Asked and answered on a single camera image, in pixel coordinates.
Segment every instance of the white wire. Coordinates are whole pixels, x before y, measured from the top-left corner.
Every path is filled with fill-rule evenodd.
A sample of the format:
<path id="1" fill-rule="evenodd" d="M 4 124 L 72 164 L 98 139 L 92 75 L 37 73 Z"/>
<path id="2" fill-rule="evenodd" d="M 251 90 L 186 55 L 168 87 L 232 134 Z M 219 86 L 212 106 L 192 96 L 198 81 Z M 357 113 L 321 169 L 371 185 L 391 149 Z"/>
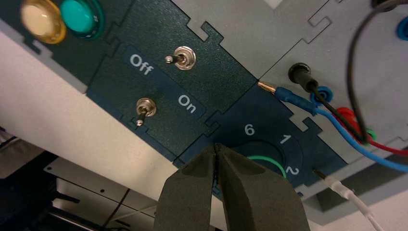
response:
<path id="1" fill-rule="evenodd" d="M 372 226 L 376 231 L 384 231 L 381 225 L 375 220 L 373 213 L 370 208 L 358 198 L 352 190 L 345 187 L 339 180 L 334 177 L 326 177 L 324 183 L 331 189 L 333 192 L 339 194 L 342 198 L 351 201 L 360 212 L 370 221 Z"/>

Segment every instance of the blue wire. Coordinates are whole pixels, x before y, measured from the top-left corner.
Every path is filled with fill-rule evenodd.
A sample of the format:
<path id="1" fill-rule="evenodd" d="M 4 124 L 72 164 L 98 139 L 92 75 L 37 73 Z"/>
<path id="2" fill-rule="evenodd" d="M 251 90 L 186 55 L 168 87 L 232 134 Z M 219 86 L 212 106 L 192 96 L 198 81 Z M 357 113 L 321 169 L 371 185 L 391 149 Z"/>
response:
<path id="1" fill-rule="evenodd" d="M 377 155 L 374 155 L 373 153 L 371 153 L 370 151 L 366 150 L 365 148 L 363 148 L 349 133 L 348 131 L 346 131 L 343 126 L 339 123 L 339 121 L 337 121 L 336 118 L 334 118 L 334 116 L 324 110 L 318 109 L 316 108 L 316 113 L 320 114 L 322 116 L 325 116 L 326 118 L 328 118 L 330 120 L 330 122 L 334 125 L 334 127 L 339 131 L 339 133 L 341 134 L 341 136 L 343 136 L 343 138 L 357 151 L 359 151 L 361 154 L 363 154 L 364 156 L 366 156 L 368 159 L 371 159 L 377 163 L 379 163 L 380 165 L 384 165 L 386 167 L 390 167 L 393 168 L 395 170 L 398 171 L 402 171 L 402 172 L 408 172 L 408 166 L 406 165 L 402 165 L 402 164 L 398 164 L 386 159 L 383 159 Z"/>

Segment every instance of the green ring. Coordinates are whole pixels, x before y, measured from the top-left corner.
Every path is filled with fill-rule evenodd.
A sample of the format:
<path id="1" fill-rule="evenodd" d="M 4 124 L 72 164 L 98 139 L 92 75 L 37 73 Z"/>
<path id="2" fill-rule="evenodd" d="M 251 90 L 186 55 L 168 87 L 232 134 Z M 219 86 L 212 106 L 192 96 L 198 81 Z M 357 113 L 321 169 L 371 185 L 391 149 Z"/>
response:
<path id="1" fill-rule="evenodd" d="M 272 159 L 270 157 L 264 156 L 264 155 L 251 155 L 251 156 L 247 156 L 247 158 L 250 159 L 250 160 L 265 160 L 265 161 L 270 162 L 271 164 L 274 164 L 275 166 L 277 166 L 279 168 L 279 170 L 281 171 L 283 177 L 286 178 L 285 170 L 283 169 L 282 165 L 280 165 L 276 160 L 274 160 L 274 159 Z"/>
<path id="2" fill-rule="evenodd" d="M 370 128 L 367 128 L 366 129 L 366 132 L 371 136 L 371 138 L 373 139 L 373 140 L 377 140 L 377 133 L 375 133 L 375 131 L 374 130 L 372 130 L 372 129 L 370 129 Z"/>

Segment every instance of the blue connector sleeve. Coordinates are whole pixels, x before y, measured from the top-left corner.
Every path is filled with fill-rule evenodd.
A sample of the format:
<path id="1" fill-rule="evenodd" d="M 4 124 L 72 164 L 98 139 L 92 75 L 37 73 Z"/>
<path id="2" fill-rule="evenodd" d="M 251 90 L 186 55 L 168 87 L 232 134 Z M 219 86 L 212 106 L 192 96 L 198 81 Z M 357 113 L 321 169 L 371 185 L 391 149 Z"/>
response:
<path id="1" fill-rule="evenodd" d="M 302 98 L 286 88 L 276 88 L 275 97 L 280 101 L 291 103 L 303 110 L 316 115 L 316 106 L 305 98 Z"/>

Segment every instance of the red wire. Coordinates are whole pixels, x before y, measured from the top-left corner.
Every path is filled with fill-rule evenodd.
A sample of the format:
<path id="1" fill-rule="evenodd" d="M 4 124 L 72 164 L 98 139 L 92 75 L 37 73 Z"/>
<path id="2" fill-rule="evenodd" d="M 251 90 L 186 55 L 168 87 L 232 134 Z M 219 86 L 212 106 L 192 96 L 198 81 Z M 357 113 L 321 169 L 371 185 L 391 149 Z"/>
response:
<path id="1" fill-rule="evenodd" d="M 372 146 L 375 146 L 375 147 L 379 148 L 379 149 L 383 149 L 385 151 L 392 152 L 392 153 L 397 154 L 397 155 L 408 156 L 408 150 L 399 150 L 399 149 L 390 148 L 390 147 L 387 147 L 387 146 L 382 145 L 380 143 L 377 143 L 377 142 L 375 142 L 373 140 L 370 141 L 370 144 Z"/>

